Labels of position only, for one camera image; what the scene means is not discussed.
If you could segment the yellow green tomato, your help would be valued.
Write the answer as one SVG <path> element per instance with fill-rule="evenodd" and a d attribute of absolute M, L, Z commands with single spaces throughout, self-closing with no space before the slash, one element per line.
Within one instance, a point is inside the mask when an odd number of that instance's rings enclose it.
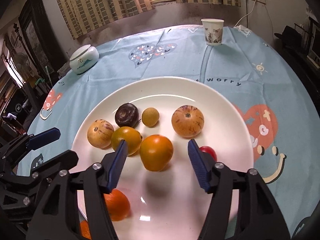
<path fill-rule="evenodd" d="M 127 143 L 127 155 L 135 154 L 142 143 L 142 136 L 132 127 L 120 127 L 114 131 L 111 137 L 111 147 L 116 150 L 120 142 L 124 140 Z"/>

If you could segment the orange yellow tomato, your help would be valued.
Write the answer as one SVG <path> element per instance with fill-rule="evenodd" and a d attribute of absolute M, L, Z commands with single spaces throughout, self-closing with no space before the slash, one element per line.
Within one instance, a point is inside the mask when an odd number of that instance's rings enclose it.
<path fill-rule="evenodd" d="M 144 167 L 153 172 L 163 170 L 173 156 L 173 144 L 165 136 L 154 134 L 145 138 L 139 149 Z"/>

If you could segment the small red cherry tomato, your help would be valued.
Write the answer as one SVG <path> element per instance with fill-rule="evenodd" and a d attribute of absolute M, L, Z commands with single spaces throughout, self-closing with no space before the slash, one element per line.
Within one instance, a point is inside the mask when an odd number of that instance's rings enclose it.
<path fill-rule="evenodd" d="M 217 155 L 215 151 L 209 146 L 201 146 L 200 150 L 202 152 L 208 153 L 215 161 L 217 161 Z"/>

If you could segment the orange mandarin on plate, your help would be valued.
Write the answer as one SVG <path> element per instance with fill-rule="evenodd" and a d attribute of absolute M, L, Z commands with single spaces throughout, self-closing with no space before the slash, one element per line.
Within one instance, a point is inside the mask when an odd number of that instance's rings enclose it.
<path fill-rule="evenodd" d="M 130 213 L 130 202 L 120 190 L 113 189 L 110 194 L 104 194 L 108 214 L 113 222 L 125 219 Z"/>

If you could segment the computer monitor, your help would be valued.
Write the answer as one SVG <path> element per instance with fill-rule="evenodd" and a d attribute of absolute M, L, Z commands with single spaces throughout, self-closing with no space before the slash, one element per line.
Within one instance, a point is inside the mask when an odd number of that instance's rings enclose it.
<path fill-rule="evenodd" d="M 308 36 L 308 55 L 307 58 L 311 61 L 311 63 L 319 69 L 319 23 L 313 18 L 309 17 L 309 36 Z"/>

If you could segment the striped orange pepino melon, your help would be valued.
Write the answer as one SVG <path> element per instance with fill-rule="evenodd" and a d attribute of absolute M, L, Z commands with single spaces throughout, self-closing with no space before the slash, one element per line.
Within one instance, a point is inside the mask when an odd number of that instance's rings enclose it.
<path fill-rule="evenodd" d="M 197 136 L 204 127 L 204 115 L 192 106 L 184 105 L 176 109 L 171 117 L 174 131 L 183 138 Z"/>

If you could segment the white ceramic lidded jar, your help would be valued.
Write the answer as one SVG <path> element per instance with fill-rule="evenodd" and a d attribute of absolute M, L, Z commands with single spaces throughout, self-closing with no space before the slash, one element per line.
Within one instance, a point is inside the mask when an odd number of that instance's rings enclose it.
<path fill-rule="evenodd" d="M 78 48 L 69 59 L 69 66 L 75 74 L 80 75 L 92 68 L 99 60 L 99 52 L 87 44 Z"/>

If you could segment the standing fan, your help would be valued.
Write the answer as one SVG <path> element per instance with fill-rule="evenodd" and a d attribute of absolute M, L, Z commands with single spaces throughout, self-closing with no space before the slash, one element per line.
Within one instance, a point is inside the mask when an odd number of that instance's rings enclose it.
<path fill-rule="evenodd" d="M 30 66 L 29 59 L 24 53 L 16 53 L 13 56 L 15 68 L 25 82 L 35 85 L 36 75 Z"/>

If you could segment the white paper cup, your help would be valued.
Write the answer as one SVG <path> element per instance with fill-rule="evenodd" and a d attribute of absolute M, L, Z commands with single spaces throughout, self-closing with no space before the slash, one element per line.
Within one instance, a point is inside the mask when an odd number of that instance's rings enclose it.
<path fill-rule="evenodd" d="M 222 43 L 224 20 L 204 18 L 201 20 L 207 45 L 219 46 Z"/>

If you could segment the small tan longan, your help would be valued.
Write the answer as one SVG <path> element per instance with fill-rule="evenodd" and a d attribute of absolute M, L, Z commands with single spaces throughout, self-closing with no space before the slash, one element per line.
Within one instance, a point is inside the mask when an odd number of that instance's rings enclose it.
<path fill-rule="evenodd" d="M 159 120 L 159 112 L 153 107 L 146 108 L 142 113 L 142 123 L 147 127 L 153 127 Z"/>

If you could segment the large orange mandarin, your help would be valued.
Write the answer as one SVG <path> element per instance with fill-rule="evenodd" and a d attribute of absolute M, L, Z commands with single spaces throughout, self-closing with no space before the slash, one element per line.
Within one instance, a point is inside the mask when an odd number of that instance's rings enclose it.
<path fill-rule="evenodd" d="M 88 222 L 86 220 L 83 220 L 80 222 L 80 232 L 81 232 L 82 237 L 85 237 L 87 239 L 92 239 L 90 231 L 89 231 Z"/>

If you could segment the white oval plate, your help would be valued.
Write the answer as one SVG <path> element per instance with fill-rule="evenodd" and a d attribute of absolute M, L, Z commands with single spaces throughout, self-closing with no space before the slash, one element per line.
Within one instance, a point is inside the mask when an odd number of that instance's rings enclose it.
<path fill-rule="evenodd" d="M 115 124 L 124 103 L 138 108 L 135 128 L 114 127 L 101 148 L 99 125 Z M 83 171 L 113 152 L 121 139 L 129 155 L 119 178 L 113 226 L 119 239 L 197 239 L 211 195 L 200 188 L 188 156 L 188 141 L 211 147 L 218 161 L 237 171 L 253 167 L 248 129 L 235 107 L 216 90 L 188 79 L 158 77 L 134 82 L 102 100 L 81 124 L 72 149 Z"/>

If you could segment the left checkered curtain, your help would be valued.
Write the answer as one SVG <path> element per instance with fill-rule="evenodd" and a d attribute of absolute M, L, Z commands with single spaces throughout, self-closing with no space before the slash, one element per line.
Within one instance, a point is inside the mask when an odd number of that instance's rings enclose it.
<path fill-rule="evenodd" d="M 73 39 L 154 9 L 152 0 L 57 0 L 57 3 Z"/>

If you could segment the light blue printed tablecloth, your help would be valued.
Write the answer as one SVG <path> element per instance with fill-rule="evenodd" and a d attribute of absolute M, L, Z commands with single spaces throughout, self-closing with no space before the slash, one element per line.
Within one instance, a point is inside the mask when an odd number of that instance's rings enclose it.
<path fill-rule="evenodd" d="M 198 25 L 147 31 L 98 46 L 87 72 L 68 72 L 50 91 L 29 133 L 57 127 L 61 138 L 19 163 L 35 166 L 69 149 L 86 115 L 103 98 L 138 80 L 181 76 L 217 90 L 240 112 L 255 168 L 269 182 L 293 236 L 307 232 L 319 202 L 319 115 L 299 77 L 262 38 L 245 28 L 223 30 L 211 47 Z"/>

